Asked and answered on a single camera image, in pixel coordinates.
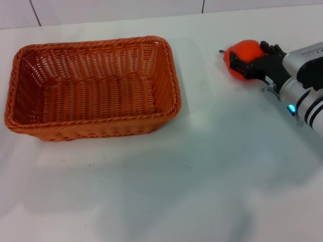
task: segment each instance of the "orange fruit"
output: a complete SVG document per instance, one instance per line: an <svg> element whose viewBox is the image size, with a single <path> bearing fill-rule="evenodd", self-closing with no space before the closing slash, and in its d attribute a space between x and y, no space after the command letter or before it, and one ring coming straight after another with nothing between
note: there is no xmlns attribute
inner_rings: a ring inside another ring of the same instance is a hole
<svg viewBox="0 0 323 242"><path fill-rule="evenodd" d="M247 79L245 79L242 74L240 74L230 68L229 57L230 57L231 50L234 53L236 53L237 56L241 60L243 60L247 63L253 61L254 59L256 59L258 57L266 55L266 53L263 52L263 50L260 48L260 44L255 40L243 40L243 41L235 44L234 46L231 46L229 49L227 49L224 52L223 60L227 64L227 68L228 68L230 74L232 76L234 76L235 78L242 80L242 81L247 81Z"/></svg>

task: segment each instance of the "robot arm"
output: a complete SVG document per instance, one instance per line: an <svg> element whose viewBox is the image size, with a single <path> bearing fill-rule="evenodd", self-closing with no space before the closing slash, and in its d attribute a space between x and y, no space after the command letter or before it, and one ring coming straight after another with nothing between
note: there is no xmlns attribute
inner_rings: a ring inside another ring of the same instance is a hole
<svg viewBox="0 0 323 242"><path fill-rule="evenodd" d="M260 79L274 93L299 124L306 123L323 136L323 42L286 54L278 45L260 43L265 53L244 62L230 51L229 68L245 79Z"/></svg>

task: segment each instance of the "white tabletop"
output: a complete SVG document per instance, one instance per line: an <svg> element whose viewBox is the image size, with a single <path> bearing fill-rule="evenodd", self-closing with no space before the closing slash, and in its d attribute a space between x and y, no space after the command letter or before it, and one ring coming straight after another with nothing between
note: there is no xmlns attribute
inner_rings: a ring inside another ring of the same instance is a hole
<svg viewBox="0 0 323 242"><path fill-rule="evenodd" d="M322 242L323 140L218 50L244 39L291 51L323 40L323 5L0 31L0 113L27 44L158 35L183 100L149 135L45 143L0 123L5 242Z"/></svg>

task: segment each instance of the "wicker basket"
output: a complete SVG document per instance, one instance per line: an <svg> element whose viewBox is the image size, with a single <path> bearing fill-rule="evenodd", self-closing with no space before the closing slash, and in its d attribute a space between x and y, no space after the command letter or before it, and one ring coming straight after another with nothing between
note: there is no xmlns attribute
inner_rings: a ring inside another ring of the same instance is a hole
<svg viewBox="0 0 323 242"><path fill-rule="evenodd" d="M162 38L39 44L14 57L5 123L44 141L117 137L150 133L180 108Z"/></svg>

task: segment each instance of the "basket weave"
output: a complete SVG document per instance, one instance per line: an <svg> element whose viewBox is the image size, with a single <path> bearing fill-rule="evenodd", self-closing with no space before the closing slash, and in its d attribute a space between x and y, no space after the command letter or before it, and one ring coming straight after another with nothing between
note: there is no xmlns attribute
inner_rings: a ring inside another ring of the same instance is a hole
<svg viewBox="0 0 323 242"><path fill-rule="evenodd" d="M180 108L162 38L39 44L14 57L5 124L44 141L117 137L150 133Z"/></svg>

